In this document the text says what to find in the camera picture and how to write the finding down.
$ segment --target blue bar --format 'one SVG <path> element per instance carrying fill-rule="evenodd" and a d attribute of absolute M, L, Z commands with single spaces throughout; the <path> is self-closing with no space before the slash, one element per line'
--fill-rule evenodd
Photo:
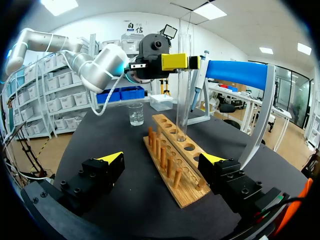
<path fill-rule="evenodd" d="M 254 62 L 209 61 L 205 77 L 265 90 L 267 68 L 267 65 Z"/>

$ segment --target office chair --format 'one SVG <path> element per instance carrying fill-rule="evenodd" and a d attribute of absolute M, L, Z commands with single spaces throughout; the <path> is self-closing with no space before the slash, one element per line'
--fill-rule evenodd
<path fill-rule="evenodd" d="M 221 104 L 220 106 L 220 113 L 226 113 L 228 114 L 228 119 L 225 119 L 223 120 L 225 123 L 235 127 L 236 129 L 239 129 L 240 130 L 240 124 L 237 123 L 236 121 L 233 121 L 231 119 L 229 119 L 229 114 L 230 113 L 234 113 L 236 111 L 236 108 L 235 106 L 233 106 L 232 104 L 229 104 L 229 103 L 224 103 L 224 104 Z"/>

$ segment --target test tube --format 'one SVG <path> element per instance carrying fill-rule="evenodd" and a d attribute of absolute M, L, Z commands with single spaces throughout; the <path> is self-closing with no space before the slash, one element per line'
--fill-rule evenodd
<path fill-rule="evenodd" d="M 189 57 L 191 56 L 191 35 L 178 35 L 178 51 L 179 53 L 186 53 L 187 63 L 189 67 Z M 176 140 L 183 142 L 186 140 L 187 125 L 189 117 L 189 100 L 191 90 L 191 70 L 178 70 L 178 97 L 176 109 Z"/>

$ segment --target water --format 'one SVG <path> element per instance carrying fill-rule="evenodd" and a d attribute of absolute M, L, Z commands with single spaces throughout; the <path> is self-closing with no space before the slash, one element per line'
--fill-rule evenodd
<path fill-rule="evenodd" d="M 130 123 L 132 126 L 144 124 L 144 113 L 135 111 L 133 114 L 130 114 Z"/>

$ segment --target wooden peg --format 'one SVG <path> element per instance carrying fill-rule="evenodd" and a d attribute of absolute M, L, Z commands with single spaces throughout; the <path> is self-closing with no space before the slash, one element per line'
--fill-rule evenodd
<path fill-rule="evenodd" d="M 154 154 L 157 154 L 157 143 L 156 143 L 156 132 L 155 131 L 153 131 L 152 133 L 151 133 L 151 136 L 152 136 L 152 151 L 153 151 L 153 153 Z"/>
<path fill-rule="evenodd" d="M 206 185 L 206 180 L 203 177 L 201 177 L 200 181 L 199 181 L 198 185 L 195 187 L 195 189 L 197 189 L 198 191 L 201 191 L 205 185 Z"/>
<path fill-rule="evenodd" d="M 148 129 L 149 145 L 152 145 L 152 126 Z"/>
<path fill-rule="evenodd" d="M 166 158 L 167 158 L 167 149 L 166 146 L 162 146 L 161 147 L 161 168 L 165 168 L 166 167 Z"/>
<path fill-rule="evenodd" d="M 174 175 L 174 182 L 173 182 L 173 188 L 176 189 L 179 185 L 180 178 L 182 174 L 182 168 L 179 167 L 175 170 L 175 175 Z"/>
<path fill-rule="evenodd" d="M 157 138 L 156 140 L 156 158 L 161 160 L 161 139 Z"/>
<path fill-rule="evenodd" d="M 168 157 L 168 165 L 167 165 L 167 168 L 166 168 L 166 177 L 167 178 L 171 177 L 171 170 L 172 170 L 173 162 L 174 162 L 174 158 L 172 156 L 169 156 Z"/>
<path fill-rule="evenodd" d="M 160 138 L 160 136 L 161 136 L 161 127 L 160 126 L 158 126 L 158 130 L 157 130 L 157 135 L 158 135 L 158 138 Z"/>

